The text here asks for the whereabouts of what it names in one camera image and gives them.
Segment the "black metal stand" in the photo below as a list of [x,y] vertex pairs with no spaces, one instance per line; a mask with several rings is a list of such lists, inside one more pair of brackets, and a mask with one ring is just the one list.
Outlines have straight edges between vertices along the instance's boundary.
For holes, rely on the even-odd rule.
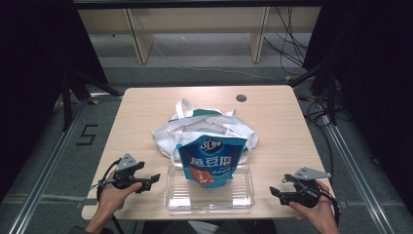
[[64,112],[63,129],[65,131],[73,122],[71,94],[74,94],[78,100],[87,100],[91,96],[91,93],[86,87],[87,84],[92,84],[93,86],[114,97],[120,97],[123,95],[122,92],[117,91],[111,88],[109,85],[88,76],[86,73],[80,70],[66,68],[64,70],[63,77],[61,78],[61,96],[63,100]]
[[314,77],[314,81],[310,88],[310,92],[315,96],[319,96],[323,92],[326,92],[326,95],[327,95],[326,113],[327,113],[327,116],[329,117],[330,123],[333,126],[335,126],[336,125],[335,111],[334,111],[335,78],[332,72],[330,62],[322,61],[321,63],[319,63],[312,69],[308,70],[303,75],[300,75],[298,78],[290,82],[289,86],[291,88],[294,88],[311,77]]

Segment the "white and green tote bag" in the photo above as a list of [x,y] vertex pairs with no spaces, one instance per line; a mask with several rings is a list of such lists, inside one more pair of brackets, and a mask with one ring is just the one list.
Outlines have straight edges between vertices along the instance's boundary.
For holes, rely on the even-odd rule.
[[177,144],[186,144],[204,135],[245,138],[246,153],[241,164],[247,161],[259,139],[257,132],[236,116],[235,109],[228,112],[217,108],[197,109],[185,98],[176,103],[170,120],[152,132],[161,152],[173,163],[180,163]]

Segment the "blue snack pouch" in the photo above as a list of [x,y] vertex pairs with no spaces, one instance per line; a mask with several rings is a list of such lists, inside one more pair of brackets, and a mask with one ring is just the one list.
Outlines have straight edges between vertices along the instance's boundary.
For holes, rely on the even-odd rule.
[[178,144],[185,177],[202,188],[225,185],[228,179],[233,178],[245,143],[245,138],[203,135],[186,144]]

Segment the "clear plastic container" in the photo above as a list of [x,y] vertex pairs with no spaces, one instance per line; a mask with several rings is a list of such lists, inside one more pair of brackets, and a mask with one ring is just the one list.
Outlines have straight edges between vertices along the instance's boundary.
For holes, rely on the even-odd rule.
[[249,213],[254,204],[249,164],[238,166],[233,178],[216,188],[202,188],[169,164],[164,205],[171,215]]

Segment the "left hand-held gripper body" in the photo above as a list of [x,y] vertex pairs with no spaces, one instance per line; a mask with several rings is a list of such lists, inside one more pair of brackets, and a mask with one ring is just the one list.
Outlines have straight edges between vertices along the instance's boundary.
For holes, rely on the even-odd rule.
[[134,173],[144,167],[144,162],[137,162],[129,153],[126,153],[118,164],[112,178],[112,184],[118,189],[126,189],[138,182]]

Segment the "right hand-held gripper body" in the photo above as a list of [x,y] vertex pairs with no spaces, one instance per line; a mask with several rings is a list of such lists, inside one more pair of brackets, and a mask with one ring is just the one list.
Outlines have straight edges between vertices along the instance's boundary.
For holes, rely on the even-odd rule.
[[317,184],[319,178],[331,178],[330,173],[302,167],[296,173],[284,175],[284,182],[291,182],[295,192],[291,192],[291,202],[299,203],[304,207],[313,208],[321,195]]

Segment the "light wooden shelf unit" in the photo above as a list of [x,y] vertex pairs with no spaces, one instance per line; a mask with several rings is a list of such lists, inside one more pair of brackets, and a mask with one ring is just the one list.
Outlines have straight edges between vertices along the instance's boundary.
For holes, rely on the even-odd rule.
[[157,34],[244,33],[254,63],[260,61],[264,35],[284,31],[287,22],[294,33],[311,33],[319,7],[226,7],[81,10],[90,34],[127,34],[137,62],[147,62]]

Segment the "dark curtain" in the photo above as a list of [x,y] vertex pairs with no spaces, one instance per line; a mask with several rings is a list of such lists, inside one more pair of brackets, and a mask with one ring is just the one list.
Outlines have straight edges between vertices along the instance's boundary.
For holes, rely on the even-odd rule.
[[373,157],[413,214],[413,0],[325,0],[304,67],[321,62],[355,9],[357,30],[334,73]]
[[107,82],[73,0],[0,0],[0,202],[32,154],[71,69]]

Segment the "person's right hand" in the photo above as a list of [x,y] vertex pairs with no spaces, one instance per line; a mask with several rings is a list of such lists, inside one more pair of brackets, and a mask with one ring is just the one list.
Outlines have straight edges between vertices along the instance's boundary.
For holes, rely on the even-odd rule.
[[336,224],[335,216],[331,208],[332,203],[325,196],[320,196],[319,203],[313,208],[307,208],[295,202],[290,202],[289,206],[299,213],[299,216],[297,216],[298,220],[308,219],[314,227],[319,223]]

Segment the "aluminium floor rail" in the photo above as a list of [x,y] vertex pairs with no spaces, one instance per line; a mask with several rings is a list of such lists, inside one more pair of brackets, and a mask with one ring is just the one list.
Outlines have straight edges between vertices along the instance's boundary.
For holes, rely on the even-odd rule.
[[67,130],[55,113],[0,205],[0,234],[66,234],[86,224],[82,209],[120,102],[100,94],[74,103]]
[[327,125],[329,134],[331,135],[334,144],[346,166],[352,181],[354,182],[357,192],[360,195],[364,206],[367,208],[375,226],[380,234],[395,234],[394,228],[391,225],[385,210],[380,205],[379,200],[375,196],[371,186],[368,184],[364,174],[357,165],[350,148],[343,139],[338,127],[333,124],[328,116],[324,116],[322,121]]

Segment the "person's left hand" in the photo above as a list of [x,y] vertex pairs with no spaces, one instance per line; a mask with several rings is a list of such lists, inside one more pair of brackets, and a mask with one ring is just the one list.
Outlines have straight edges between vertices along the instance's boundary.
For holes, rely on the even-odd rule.
[[136,182],[126,189],[118,189],[112,184],[105,185],[99,197],[97,212],[101,215],[114,214],[124,206],[125,200],[141,186],[141,182]]

